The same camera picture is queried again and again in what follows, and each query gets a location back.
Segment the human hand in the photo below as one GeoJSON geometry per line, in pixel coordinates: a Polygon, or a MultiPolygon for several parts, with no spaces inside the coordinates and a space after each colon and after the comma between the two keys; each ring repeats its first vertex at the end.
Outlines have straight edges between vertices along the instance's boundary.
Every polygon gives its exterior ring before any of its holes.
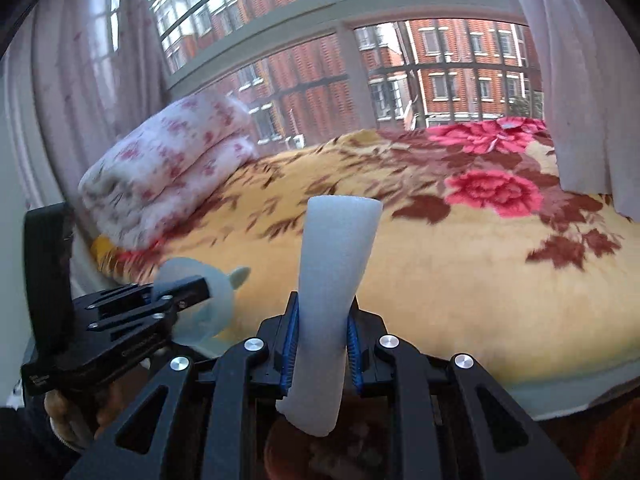
{"type": "MultiPolygon", "coordinates": [[[[96,423],[98,429],[94,438],[111,424],[118,415],[136,397],[148,380],[148,370],[142,366],[136,366],[119,379],[109,384],[104,394],[97,399],[98,411],[96,423]]],[[[73,429],[73,416],[79,410],[58,390],[47,393],[44,399],[44,409],[51,418],[51,423],[56,433],[74,446],[82,446],[81,437],[73,429]]]]}

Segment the triangular cutout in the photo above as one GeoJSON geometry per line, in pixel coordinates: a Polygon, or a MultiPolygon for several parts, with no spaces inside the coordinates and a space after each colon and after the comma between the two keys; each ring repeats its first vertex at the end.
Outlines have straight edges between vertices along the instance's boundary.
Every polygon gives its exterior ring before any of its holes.
{"type": "Polygon", "coordinates": [[[140,454],[149,452],[168,393],[169,389],[161,386],[146,400],[116,435],[116,446],[140,454]]]}
{"type": "Polygon", "coordinates": [[[489,390],[484,386],[478,386],[476,394],[478,394],[496,452],[507,453],[529,443],[529,437],[520,423],[504,409],[489,390]]]}

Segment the white wall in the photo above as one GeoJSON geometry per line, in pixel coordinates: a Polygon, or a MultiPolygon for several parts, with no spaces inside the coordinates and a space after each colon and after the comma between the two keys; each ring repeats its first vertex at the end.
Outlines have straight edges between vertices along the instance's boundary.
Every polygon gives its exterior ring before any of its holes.
{"type": "Polygon", "coordinates": [[[0,406],[19,378],[31,335],[22,275],[22,219],[26,211],[4,113],[0,75],[0,406]]]}

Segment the white tube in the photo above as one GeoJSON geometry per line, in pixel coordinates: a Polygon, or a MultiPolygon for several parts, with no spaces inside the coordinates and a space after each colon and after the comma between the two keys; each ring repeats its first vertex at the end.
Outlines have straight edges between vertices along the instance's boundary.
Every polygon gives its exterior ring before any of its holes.
{"type": "Polygon", "coordinates": [[[300,338],[289,395],[276,407],[299,430],[335,427],[344,385],[347,316],[367,266],[382,203],[354,196],[309,200],[300,255],[300,338]]]}

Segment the silver screw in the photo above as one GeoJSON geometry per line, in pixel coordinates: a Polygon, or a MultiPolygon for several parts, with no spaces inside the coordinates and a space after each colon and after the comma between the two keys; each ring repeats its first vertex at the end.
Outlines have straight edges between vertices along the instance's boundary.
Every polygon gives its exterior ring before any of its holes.
{"type": "Polygon", "coordinates": [[[244,342],[244,348],[249,352],[257,352],[264,346],[264,341],[257,337],[252,337],[244,342]]]}
{"type": "Polygon", "coordinates": [[[470,355],[466,355],[466,354],[459,354],[456,355],[456,358],[453,359],[453,362],[455,362],[456,366],[458,368],[471,368],[474,365],[474,360],[470,355]]]}
{"type": "Polygon", "coordinates": [[[383,335],[380,338],[380,346],[383,346],[385,348],[395,348],[399,344],[400,340],[396,336],[391,334],[383,335]]]}
{"type": "Polygon", "coordinates": [[[171,370],[175,370],[176,372],[183,371],[187,366],[189,366],[189,360],[186,357],[174,357],[171,359],[171,364],[169,364],[171,370]]]}

